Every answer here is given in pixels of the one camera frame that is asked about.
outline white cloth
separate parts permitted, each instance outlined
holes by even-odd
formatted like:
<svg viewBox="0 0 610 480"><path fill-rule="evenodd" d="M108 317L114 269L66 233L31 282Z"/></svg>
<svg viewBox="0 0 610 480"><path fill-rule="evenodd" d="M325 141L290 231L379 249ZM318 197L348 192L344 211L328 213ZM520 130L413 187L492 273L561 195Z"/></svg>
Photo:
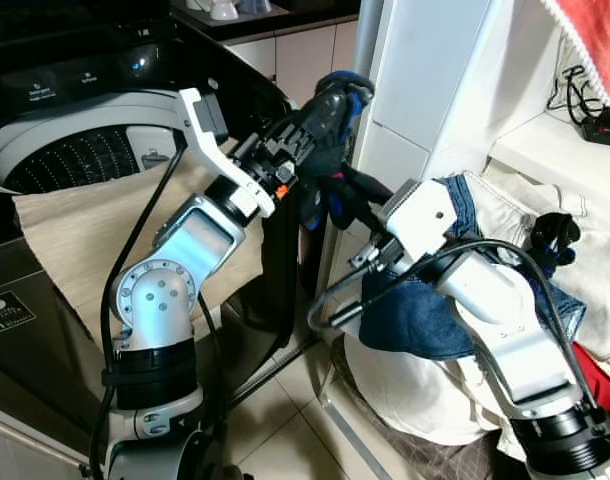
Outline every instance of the white cloth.
<svg viewBox="0 0 610 480"><path fill-rule="evenodd" d="M573 210L582 235L573 245L577 260L557 269L552 281L588 304L577 340L610 375L610 228L600 210L577 195L534 186L516 174L496 177L500 188L470 172L465 178L487 238L522 246L536 217ZM442 445L468 444L500 428L498 449L524 461L523 449L473 357L436 362L383 352L361 344L356 328L348 332L356 332L356 338L351 333L345 337L356 385L392 428Z"/></svg>

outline white cabinet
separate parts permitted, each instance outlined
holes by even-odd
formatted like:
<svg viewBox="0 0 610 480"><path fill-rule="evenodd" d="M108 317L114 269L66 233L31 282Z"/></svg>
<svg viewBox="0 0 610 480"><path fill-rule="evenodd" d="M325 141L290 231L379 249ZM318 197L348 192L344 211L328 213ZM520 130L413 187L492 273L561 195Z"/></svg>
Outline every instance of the white cabinet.
<svg viewBox="0 0 610 480"><path fill-rule="evenodd" d="M276 75L276 39L274 37L227 47L267 78Z"/></svg>
<svg viewBox="0 0 610 480"><path fill-rule="evenodd" d="M314 87L332 71L336 26L317 28L276 38L276 84L302 106Z"/></svg>
<svg viewBox="0 0 610 480"><path fill-rule="evenodd" d="M357 27L358 22L339 23L336 25L332 72L336 70L352 70Z"/></svg>

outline white shelf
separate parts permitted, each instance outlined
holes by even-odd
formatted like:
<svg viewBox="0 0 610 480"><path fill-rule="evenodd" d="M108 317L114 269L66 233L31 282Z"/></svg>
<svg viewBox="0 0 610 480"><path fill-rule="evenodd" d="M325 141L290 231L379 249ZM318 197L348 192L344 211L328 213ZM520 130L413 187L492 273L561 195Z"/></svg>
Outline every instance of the white shelf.
<svg viewBox="0 0 610 480"><path fill-rule="evenodd" d="M586 142L562 118L538 115L498 138L489 156L540 183L610 205L610 146Z"/></svg>

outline tiled floor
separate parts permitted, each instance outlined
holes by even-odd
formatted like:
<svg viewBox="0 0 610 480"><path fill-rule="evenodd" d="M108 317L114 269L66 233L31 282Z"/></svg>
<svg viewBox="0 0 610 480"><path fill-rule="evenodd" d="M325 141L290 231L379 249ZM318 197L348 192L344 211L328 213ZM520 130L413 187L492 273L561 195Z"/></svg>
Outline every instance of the tiled floor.
<svg viewBox="0 0 610 480"><path fill-rule="evenodd" d="M328 359L329 347L318 343L238 405L229 419L226 460L256 480L378 478L315 398ZM419 479L340 384L331 385L329 396L391 478Z"/></svg>

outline beige cloth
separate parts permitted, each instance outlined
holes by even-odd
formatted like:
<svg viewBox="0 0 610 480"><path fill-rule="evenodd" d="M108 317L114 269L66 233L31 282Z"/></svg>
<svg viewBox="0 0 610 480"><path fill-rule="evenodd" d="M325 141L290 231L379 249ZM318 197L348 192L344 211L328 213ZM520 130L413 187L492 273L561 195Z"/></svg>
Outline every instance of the beige cloth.
<svg viewBox="0 0 610 480"><path fill-rule="evenodd" d="M99 311L107 275L166 167L109 182L14 198L29 246L99 348ZM204 191L211 181L210 174L196 165L191 153L186 153L125 267L146 256L160 226L190 194ZM260 219L254 220L245 234L243 244L201 289L210 308L262 273ZM194 321L200 317L199 312L199 308L194 310ZM113 319L112 332L119 331L120 323Z"/></svg>

